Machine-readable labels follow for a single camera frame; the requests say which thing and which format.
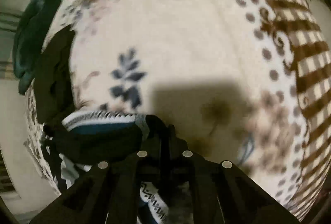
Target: striped fabric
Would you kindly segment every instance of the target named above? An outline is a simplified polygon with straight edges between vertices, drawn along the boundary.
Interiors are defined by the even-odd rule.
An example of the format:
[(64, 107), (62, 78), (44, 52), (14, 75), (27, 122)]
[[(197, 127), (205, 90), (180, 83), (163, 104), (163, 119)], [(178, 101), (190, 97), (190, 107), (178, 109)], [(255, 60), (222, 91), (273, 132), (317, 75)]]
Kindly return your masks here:
[(275, 20), (269, 22), (273, 30), (284, 32), (291, 42), (294, 52), (291, 69), (296, 71), (297, 98), (309, 126), (307, 143), (302, 144), (305, 151), (301, 162), (302, 183), (288, 203), (291, 213), (302, 220), (330, 167), (331, 54), (306, 0), (266, 2), (276, 14)]

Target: blanket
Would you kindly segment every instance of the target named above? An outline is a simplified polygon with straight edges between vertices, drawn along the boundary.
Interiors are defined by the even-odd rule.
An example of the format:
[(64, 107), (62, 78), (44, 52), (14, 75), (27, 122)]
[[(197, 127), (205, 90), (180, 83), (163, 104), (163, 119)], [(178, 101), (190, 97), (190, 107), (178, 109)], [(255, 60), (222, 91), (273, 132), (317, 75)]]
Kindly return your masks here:
[(155, 114), (303, 219), (331, 157), (331, 57), (306, 0), (63, 0), (43, 49), (69, 24), (76, 109)]

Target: dark green cloth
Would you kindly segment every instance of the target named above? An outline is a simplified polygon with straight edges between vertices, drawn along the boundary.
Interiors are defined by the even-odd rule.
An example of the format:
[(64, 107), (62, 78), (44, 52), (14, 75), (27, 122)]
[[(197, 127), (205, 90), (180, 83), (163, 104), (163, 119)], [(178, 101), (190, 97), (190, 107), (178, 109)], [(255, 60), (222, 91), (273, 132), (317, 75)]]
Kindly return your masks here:
[(31, 0), (19, 22), (13, 46), (14, 74), (20, 78), (24, 95), (34, 79), (34, 71), (44, 39), (62, 0)]
[(39, 123), (56, 125), (75, 109), (69, 73), (69, 56), (75, 31), (60, 30), (40, 55), (34, 80)]

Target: floral pattern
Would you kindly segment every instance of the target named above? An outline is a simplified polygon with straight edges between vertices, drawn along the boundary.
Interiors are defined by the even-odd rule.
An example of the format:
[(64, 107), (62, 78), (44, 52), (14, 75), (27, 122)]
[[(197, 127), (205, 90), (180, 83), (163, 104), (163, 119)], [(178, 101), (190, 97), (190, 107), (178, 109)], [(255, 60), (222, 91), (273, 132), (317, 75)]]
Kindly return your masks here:
[(285, 167), (297, 131), (295, 123), (289, 124), (288, 115), (288, 109), (280, 105), (278, 97), (267, 91), (252, 105), (245, 129), (252, 135), (255, 149), (262, 152), (260, 158), (254, 160), (254, 166), (274, 173)]
[[(113, 97), (122, 97), (123, 102), (131, 101), (132, 109), (136, 109), (142, 104), (137, 83), (146, 75), (146, 72), (136, 71), (140, 62), (139, 60), (134, 59), (135, 54), (136, 52), (133, 48), (129, 49), (127, 55), (120, 54), (120, 68), (113, 70), (110, 75), (114, 79), (120, 80), (121, 84), (109, 89), (110, 94)], [(134, 82), (135, 84), (129, 88), (126, 88), (125, 82), (127, 81)]]
[(79, 82), (79, 81), (75, 81), (75, 76), (76, 73), (75, 72), (70, 72), (70, 78), (72, 81), (75, 81), (75, 83), (72, 86), (72, 93), (73, 93), (73, 100), (75, 103), (75, 107), (77, 109), (81, 109), (84, 106), (88, 106), (91, 105), (93, 103), (93, 101), (91, 100), (84, 100), (81, 98), (81, 93), (83, 90), (87, 89), (90, 80), (93, 77), (97, 77), (98, 75), (100, 75), (99, 71), (93, 71), (91, 72), (83, 82)]

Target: metal screw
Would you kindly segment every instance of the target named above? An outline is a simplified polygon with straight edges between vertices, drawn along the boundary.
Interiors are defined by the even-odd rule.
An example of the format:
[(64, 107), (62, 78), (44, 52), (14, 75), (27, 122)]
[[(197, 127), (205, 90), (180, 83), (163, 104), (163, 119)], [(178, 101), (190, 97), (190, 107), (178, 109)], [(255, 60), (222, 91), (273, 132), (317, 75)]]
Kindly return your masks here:
[(98, 167), (100, 169), (106, 169), (108, 167), (108, 162), (107, 161), (101, 161), (98, 163)]
[(228, 160), (225, 160), (222, 162), (222, 166), (226, 169), (229, 169), (232, 167), (232, 162), (231, 161), (228, 161)]
[(144, 158), (147, 156), (147, 152), (144, 150), (141, 150), (137, 153), (138, 157)]
[(183, 156), (189, 158), (189, 157), (192, 157), (193, 156), (193, 153), (190, 150), (185, 150), (183, 152)]

